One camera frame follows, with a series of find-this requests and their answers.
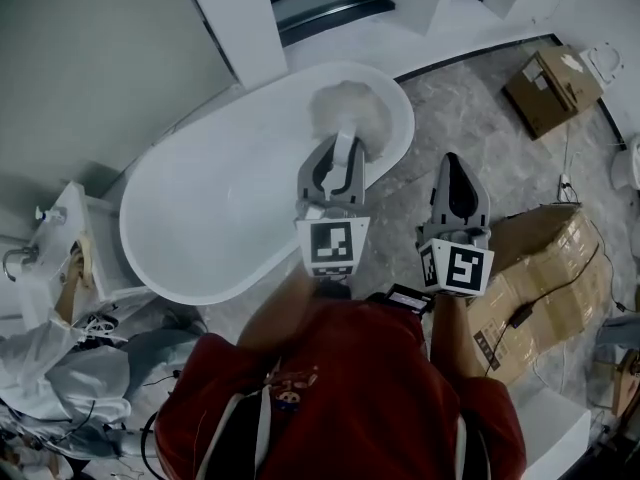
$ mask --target gray tile floor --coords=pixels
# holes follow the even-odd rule
[[[555,202],[559,176],[563,170],[569,172],[580,201],[606,241],[615,266],[614,295],[634,307],[636,265],[629,232],[638,218],[638,198],[630,187],[615,191],[611,186],[609,170],[617,148],[603,113],[595,107],[531,141],[500,92],[508,78],[545,44],[537,41],[497,50],[402,84],[415,111],[415,139],[406,156],[367,191],[371,226],[360,270],[351,280],[354,296],[385,291],[394,282],[422,287],[414,228],[430,216],[429,198],[437,168],[442,156],[453,151],[470,163],[485,184],[494,220]],[[293,253],[240,296],[200,308],[209,330],[234,342],[249,317],[298,261],[298,253]],[[510,386],[516,405],[546,384],[590,407],[586,372],[595,333],[609,311],[618,313],[608,308],[584,333],[540,356],[535,372],[531,368]],[[429,339],[429,318],[425,318],[424,329]],[[157,372],[158,378],[164,375]],[[157,410],[171,383],[146,388],[134,403],[131,428]],[[593,416],[599,421],[610,420],[599,410],[594,410]],[[126,462],[136,471],[144,470],[138,460]],[[98,480],[106,478],[105,471],[132,474],[115,461],[92,463],[89,471]]]

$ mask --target power outlet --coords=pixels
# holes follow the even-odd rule
[[[575,202],[572,199],[573,191],[571,190],[571,182],[566,174],[560,175],[560,183],[558,184],[558,201],[561,203]]]

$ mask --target red shirt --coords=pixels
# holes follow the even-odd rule
[[[272,421],[260,480],[454,479],[461,411],[483,435],[492,478],[521,477],[524,441],[503,384],[449,384],[409,311],[365,301],[314,310],[266,381]],[[273,367],[219,336],[199,340],[155,425],[171,479],[195,478],[231,396],[264,387]]]

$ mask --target hand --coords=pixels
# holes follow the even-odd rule
[[[75,283],[78,279],[82,278],[82,272],[84,270],[84,257],[80,250],[74,251],[69,260],[69,268],[67,270],[67,281]]]

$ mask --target freestanding bathtub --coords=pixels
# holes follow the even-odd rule
[[[345,80],[367,84],[391,113],[390,140],[367,164],[366,185],[402,158],[413,110],[393,79],[367,66],[315,66],[230,103],[150,149],[129,180],[120,234],[148,287],[183,304],[222,302],[297,247],[298,168],[318,144],[309,103]]]

